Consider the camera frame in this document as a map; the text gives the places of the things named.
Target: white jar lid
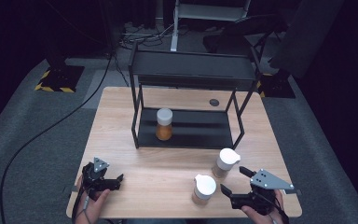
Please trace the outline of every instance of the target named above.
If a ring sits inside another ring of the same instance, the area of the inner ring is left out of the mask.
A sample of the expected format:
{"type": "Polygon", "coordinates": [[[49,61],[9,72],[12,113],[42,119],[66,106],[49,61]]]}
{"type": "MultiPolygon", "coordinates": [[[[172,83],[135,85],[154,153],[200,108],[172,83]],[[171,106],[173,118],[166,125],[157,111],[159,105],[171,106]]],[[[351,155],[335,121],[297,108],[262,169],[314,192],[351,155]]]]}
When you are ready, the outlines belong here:
{"type": "Polygon", "coordinates": [[[161,108],[157,112],[157,122],[160,125],[169,125],[172,122],[172,111],[169,108],[161,108]]]}
{"type": "Polygon", "coordinates": [[[196,189],[197,196],[203,200],[211,198],[212,194],[216,190],[216,182],[213,178],[208,175],[197,175],[196,178],[196,189]]]}
{"type": "Polygon", "coordinates": [[[220,150],[217,165],[222,170],[230,170],[235,163],[240,162],[241,156],[231,148],[223,148],[220,150]]]}

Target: yellow and black tape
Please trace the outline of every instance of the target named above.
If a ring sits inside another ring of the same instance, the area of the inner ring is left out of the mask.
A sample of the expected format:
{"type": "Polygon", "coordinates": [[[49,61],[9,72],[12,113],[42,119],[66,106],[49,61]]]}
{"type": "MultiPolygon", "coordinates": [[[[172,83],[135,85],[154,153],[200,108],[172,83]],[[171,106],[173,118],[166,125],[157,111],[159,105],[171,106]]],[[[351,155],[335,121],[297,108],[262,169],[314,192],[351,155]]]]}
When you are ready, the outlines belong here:
{"type": "Polygon", "coordinates": [[[57,86],[45,86],[43,83],[48,78],[50,74],[50,70],[47,70],[43,76],[40,78],[36,87],[34,88],[36,91],[64,91],[64,92],[75,92],[75,87],[57,87],[57,86]]]}
{"type": "MultiPolygon", "coordinates": [[[[263,76],[272,77],[272,74],[265,73],[263,76]]],[[[263,78],[260,78],[257,82],[257,90],[261,97],[266,97],[265,85],[263,85],[262,79],[263,78]]]]}

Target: jar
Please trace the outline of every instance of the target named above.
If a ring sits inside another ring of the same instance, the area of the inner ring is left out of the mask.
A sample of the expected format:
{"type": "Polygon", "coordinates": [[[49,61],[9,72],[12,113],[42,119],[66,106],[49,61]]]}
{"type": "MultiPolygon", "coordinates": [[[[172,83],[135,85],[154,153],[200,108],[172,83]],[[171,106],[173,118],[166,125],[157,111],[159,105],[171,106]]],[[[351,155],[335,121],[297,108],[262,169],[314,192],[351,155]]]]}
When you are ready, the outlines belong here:
{"type": "Polygon", "coordinates": [[[216,177],[226,177],[228,171],[235,163],[240,162],[241,156],[231,148],[223,148],[220,150],[219,157],[212,168],[212,172],[216,177]]]}
{"type": "Polygon", "coordinates": [[[198,205],[207,204],[216,190],[216,182],[208,175],[197,175],[194,181],[196,186],[191,196],[193,203],[198,205]]]}
{"type": "Polygon", "coordinates": [[[172,136],[172,111],[169,108],[161,108],[157,112],[156,137],[161,141],[167,141],[172,136]]]}

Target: orange jar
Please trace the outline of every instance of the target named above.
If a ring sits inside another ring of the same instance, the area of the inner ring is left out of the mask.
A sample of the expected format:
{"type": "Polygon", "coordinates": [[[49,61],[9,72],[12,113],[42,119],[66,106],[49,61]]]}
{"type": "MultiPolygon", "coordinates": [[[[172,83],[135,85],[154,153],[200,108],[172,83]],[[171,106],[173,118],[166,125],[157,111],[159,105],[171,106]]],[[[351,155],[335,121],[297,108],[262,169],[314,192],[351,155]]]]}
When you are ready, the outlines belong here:
{"type": "Polygon", "coordinates": [[[161,141],[167,141],[172,136],[172,111],[161,108],[157,112],[156,137],[161,141]]]}

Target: black stand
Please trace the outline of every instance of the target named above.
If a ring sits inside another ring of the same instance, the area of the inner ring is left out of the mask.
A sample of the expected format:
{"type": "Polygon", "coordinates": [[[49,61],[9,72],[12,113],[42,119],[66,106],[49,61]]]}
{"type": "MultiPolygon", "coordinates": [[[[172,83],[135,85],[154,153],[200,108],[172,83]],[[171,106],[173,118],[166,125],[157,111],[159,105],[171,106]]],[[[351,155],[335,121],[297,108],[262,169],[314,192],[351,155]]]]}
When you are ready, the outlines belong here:
{"type": "Polygon", "coordinates": [[[264,74],[258,83],[258,92],[262,97],[296,98],[287,78],[290,73],[280,69],[274,75],[264,74]]]}
{"type": "Polygon", "coordinates": [[[35,29],[40,43],[43,46],[46,60],[50,68],[42,76],[41,80],[35,87],[36,90],[43,91],[65,91],[75,92],[76,85],[83,73],[83,66],[70,66],[65,64],[64,58],[61,56],[55,41],[49,31],[48,24],[43,15],[43,7],[41,3],[27,1],[29,7],[34,10],[31,18],[36,19],[35,29]]]}

